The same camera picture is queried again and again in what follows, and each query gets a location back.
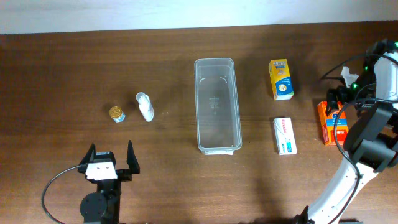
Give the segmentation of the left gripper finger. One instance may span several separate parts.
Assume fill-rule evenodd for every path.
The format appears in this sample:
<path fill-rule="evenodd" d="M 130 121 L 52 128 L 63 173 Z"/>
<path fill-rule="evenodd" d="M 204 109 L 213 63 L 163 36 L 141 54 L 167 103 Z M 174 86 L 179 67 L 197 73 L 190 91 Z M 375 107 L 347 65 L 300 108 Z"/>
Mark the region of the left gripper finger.
<path fill-rule="evenodd" d="M 85 154 L 83 159 L 80 161 L 79 165 L 87 164 L 90 161 L 92 161 L 94 159 L 95 154 L 96 154 L 96 147 L 92 143 L 90 148 L 89 148 L 89 150 L 88 150 L 88 152 Z"/>
<path fill-rule="evenodd" d="M 134 149 L 133 149 L 131 140 L 129 140 L 129 142 L 128 142 L 126 162 L 129 166 L 131 174 L 139 174 L 140 173 L 141 168 L 139 166 L 136 155 L 134 153 Z"/>

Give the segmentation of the orange medicine box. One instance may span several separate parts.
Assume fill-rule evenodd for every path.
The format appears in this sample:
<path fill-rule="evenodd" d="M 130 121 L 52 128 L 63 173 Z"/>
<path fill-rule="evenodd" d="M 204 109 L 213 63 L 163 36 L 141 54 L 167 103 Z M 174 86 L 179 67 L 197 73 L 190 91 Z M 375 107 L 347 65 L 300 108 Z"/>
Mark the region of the orange medicine box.
<path fill-rule="evenodd" d="M 340 109 L 342 109 L 343 105 L 341 103 L 338 103 L 338 110 L 332 112 L 329 115 L 326 114 L 326 106 L 327 102 L 321 101 L 317 105 L 317 108 L 322 128 L 323 142 L 324 145 L 329 146 L 336 144 L 335 135 L 334 135 L 335 118 L 340 112 Z M 336 129 L 336 137 L 341 146 L 344 144 L 348 130 L 349 129 L 346 122 L 346 115 L 345 112 L 343 112 L 338 120 L 337 129 Z"/>

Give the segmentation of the yellow blue medicine box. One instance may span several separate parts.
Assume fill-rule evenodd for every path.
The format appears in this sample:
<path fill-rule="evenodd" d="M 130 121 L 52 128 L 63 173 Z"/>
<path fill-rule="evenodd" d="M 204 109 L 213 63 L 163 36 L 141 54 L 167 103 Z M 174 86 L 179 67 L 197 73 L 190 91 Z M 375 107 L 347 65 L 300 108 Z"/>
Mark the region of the yellow blue medicine box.
<path fill-rule="evenodd" d="M 287 60 L 271 60 L 269 74 L 274 99 L 276 101 L 290 100 L 294 95 L 294 89 Z"/>

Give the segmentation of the white Panadol box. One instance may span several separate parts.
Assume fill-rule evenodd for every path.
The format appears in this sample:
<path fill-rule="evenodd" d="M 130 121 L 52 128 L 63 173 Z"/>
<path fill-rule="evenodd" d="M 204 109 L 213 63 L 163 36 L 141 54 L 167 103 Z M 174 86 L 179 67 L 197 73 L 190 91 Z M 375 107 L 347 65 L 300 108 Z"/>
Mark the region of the white Panadol box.
<path fill-rule="evenodd" d="M 291 118 L 275 118 L 273 120 L 277 150 L 279 155 L 297 153 Z"/>

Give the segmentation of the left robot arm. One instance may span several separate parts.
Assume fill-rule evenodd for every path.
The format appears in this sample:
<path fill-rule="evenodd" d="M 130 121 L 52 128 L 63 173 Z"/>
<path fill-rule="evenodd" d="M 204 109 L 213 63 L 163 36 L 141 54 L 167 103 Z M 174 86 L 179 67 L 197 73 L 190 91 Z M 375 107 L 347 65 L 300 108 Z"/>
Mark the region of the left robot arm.
<path fill-rule="evenodd" d="M 80 213 L 84 223 L 119 223 L 121 184 L 130 182 L 134 174 L 140 173 L 132 142 L 128 142 L 127 169 L 117 169 L 114 153 L 96 152 L 92 144 L 79 163 L 78 172 L 96 185 L 96 192 L 84 197 L 80 204 Z"/>

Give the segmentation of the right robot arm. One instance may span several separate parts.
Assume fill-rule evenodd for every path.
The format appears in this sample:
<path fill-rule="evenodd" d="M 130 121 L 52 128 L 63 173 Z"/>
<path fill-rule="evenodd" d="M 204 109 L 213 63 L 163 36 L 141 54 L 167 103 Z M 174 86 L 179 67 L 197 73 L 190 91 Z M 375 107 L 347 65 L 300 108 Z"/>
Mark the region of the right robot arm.
<path fill-rule="evenodd" d="M 342 214 L 360 190 L 385 169 L 397 165 L 397 42 L 375 42 L 365 53 L 363 72 L 353 82 L 340 76 L 342 83 L 328 90 L 326 114 L 336 113 L 337 127 L 343 112 L 354 106 L 358 120 L 348 130 L 343 144 L 336 146 L 342 162 L 330 183 L 311 205 L 296 215 L 293 223 L 339 223 Z"/>

